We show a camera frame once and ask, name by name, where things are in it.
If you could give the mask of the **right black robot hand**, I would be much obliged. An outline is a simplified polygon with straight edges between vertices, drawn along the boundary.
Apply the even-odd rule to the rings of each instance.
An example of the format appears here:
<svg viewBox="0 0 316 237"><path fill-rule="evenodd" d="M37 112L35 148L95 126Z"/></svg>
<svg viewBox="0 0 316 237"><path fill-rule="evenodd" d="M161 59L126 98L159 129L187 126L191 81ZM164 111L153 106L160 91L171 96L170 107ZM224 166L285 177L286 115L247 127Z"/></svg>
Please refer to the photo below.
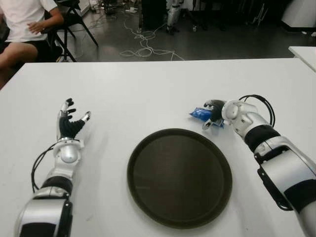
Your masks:
<svg viewBox="0 0 316 237"><path fill-rule="evenodd" d="M211 111L210 118L203 124L202 129L207 130L210 126L222 127L224 119L222 117L222 109L226 101L223 100L208 100L204 107Z"/></svg>

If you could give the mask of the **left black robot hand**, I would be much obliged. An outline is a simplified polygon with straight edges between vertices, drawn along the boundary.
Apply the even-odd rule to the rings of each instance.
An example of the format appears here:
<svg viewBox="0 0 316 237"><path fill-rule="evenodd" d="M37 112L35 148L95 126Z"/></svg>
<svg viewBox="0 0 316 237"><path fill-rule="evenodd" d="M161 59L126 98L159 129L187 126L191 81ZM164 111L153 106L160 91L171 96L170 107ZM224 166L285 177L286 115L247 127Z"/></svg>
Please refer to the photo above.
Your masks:
<svg viewBox="0 0 316 237"><path fill-rule="evenodd" d="M58 112L56 122L57 141L64 138L75 139L76 135L91 118L91 111L88 111L79 120L71 121L73 118L72 113L76 111L74 108L70 109L72 105L74 105L74 101L72 98L69 98L63 102Z"/></svg>

